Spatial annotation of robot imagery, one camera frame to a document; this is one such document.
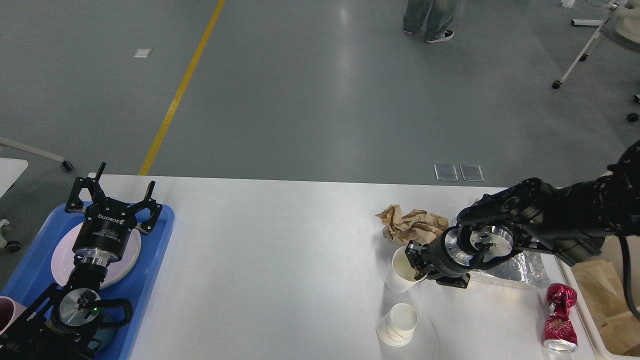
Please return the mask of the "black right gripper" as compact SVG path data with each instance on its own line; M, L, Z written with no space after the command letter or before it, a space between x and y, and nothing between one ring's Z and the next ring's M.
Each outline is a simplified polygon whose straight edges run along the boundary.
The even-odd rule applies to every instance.
M404 253L415 281L427 278L441 286L467 289L471 259L476 254L470 226L450 227L428 245L410 240Z

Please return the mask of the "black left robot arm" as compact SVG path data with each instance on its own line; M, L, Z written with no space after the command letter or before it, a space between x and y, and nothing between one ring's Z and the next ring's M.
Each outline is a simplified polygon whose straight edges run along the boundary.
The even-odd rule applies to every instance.
M1 331L3 360L92 360L104 346L102 330L130 324L134 307L125 298L103 298L99 291L109 266L121 262L130 237L151 233L163 207L153 198L155 181L137 203L109 197L99 180L101 162L91 177L77 177L65 204L83 222L71 248L73 269L63 285L49 285Z

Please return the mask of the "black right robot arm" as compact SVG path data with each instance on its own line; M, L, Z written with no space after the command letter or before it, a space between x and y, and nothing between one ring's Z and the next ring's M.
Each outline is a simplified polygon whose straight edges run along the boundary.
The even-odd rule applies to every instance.
M574 266L598 256L606 237L615 236L624 300L638 318L627 237L639 235L639 163L635 142L607 167L608 175L595 180L554 187L533 177L485 194L429 244L409 241L404 253L414 278L465 289L471 271L493 269L523 251L554 255Z

